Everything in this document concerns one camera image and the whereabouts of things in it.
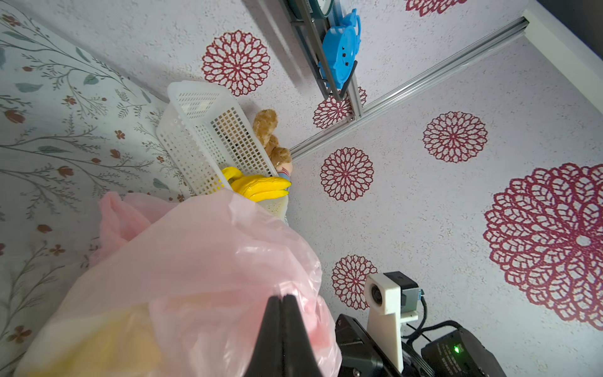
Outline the pink plastic bag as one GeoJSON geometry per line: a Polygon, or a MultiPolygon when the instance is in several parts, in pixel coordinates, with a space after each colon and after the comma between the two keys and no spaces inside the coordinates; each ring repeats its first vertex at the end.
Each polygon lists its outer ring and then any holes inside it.
{"type": "Polygon", "coordinates": [[[297,299],[321,373],[339,373],[320,260],[283,221],[230,191],[99,206],[100,248],[16,375],[242,376],[273,295],[297,299]]]}

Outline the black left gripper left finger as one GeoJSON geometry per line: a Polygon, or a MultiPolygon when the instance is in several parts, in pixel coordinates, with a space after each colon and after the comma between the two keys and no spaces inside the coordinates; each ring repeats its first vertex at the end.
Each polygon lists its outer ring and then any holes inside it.
{"type": "Polygon", "coordinates": [[[280,377],[283,375],[283,325],[280,297],[267,301],[254,352],[244,377],[280,377]]]}

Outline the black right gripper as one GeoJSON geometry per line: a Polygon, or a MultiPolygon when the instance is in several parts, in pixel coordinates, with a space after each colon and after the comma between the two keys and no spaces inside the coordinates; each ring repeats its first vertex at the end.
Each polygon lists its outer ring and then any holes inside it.
{"type": "Polygon", "coordinates": [[[353,317],[340,314],[336,320],[335,334],[342,353],[339,376],[433,376],[433,369],[405,342],[400,343],[403,370],[399,372],[395,364],[353,317]]]}

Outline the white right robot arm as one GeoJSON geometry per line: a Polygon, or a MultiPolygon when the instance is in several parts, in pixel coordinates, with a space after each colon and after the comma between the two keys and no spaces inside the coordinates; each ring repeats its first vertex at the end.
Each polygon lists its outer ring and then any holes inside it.
{"type": "Polygon", "coordinates": [[[340,315],[335,334],[342,352],[340,376],[504,376],[494,355],[466,328],[446,320],[421,329],[419,334],[453,327],[454,331],[425,345],[420,352],[402,342],[403,370],[378,347],[353,317],[340,315]]]}

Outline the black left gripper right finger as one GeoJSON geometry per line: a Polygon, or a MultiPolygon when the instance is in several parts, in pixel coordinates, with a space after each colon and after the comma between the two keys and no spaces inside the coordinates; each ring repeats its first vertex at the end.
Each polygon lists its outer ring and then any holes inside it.
{"type": "Polygon", "coordinates": [[[286,377],[321,377],[298,302],[293,295],[282,301],[283,373],[286,377]]]}

